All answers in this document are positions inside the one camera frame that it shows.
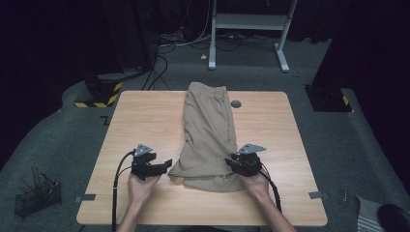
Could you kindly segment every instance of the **wire basket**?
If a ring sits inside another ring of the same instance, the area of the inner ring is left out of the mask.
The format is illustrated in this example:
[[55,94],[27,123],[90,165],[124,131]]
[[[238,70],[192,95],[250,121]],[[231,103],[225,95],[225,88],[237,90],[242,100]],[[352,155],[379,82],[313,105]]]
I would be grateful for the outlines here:
[[57,203],[61,204],[61,184],[44,178],[38,188],[15,197],[15,215],[24,218]]

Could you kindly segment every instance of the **wooden table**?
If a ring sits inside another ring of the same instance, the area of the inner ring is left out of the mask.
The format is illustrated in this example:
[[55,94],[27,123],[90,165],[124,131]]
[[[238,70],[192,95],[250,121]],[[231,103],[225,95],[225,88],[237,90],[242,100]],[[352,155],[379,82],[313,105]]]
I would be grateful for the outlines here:
[[[112,185],[121,158],[138,143],[154,149],[152,163],[173,159],[184,146],[183,107],[186,92],[125,91],[116,106],[86,194],[77,215],[81,224],[110,224]],[[238,148],[246,143],[267,147],[258,153],[278,187],[284,215],[293,225],[321,226],[327,223],[321,199],[310,199],[318,191],[289,100],[281,92],[228,92]],[[132,157],[123,168],[130,166]],[[129,171],[120,177],[117,221],[128,206]],[[215,193],[186,188],[163,175],[139,217],[142,224],[265,225],[245,191]]]

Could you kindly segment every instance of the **forearm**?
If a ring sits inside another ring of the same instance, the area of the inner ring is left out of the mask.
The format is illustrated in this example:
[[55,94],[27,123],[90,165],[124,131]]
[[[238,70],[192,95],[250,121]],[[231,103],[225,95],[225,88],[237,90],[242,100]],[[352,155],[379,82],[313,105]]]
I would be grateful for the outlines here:
[[136,227],[136,219],[142,208],[142,202],[138,201],[129,205],[121,221],[117,232],[133,232]]
[[278,210],[269,195],[254,196],[253,198],[273,232],[296,231],[292,224]]

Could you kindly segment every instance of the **beige pants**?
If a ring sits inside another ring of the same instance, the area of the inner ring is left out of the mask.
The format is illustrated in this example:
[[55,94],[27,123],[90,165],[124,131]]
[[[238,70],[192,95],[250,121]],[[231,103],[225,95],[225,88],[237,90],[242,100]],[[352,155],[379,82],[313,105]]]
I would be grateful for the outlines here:
[[243,190],[238,175],[224,160],[237,151],[232,109],[224,86],[190,85],[184,129],[186,143],[180,159],[168,172],[171,180],[183,177],[185,186],[208,191]]

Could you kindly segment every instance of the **yellow and black hazard tape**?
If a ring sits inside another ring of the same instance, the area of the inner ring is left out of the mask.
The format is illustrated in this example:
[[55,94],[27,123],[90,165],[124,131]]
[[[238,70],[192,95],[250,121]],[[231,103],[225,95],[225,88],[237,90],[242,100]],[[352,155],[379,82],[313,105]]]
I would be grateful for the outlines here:
[[114,86],[114,89],[112,93],[110,93],[109,99],[107,102],[102,102],[102,101],[75,101],[75,106],[80,107],[80,108],[87,108],[87,107],[98,107],[98,108],[104,108],[104,107],[111,107],[115,101],[118,98],[118,94],[120,92],[120,88],[123,85],[123,82],[120,82]]

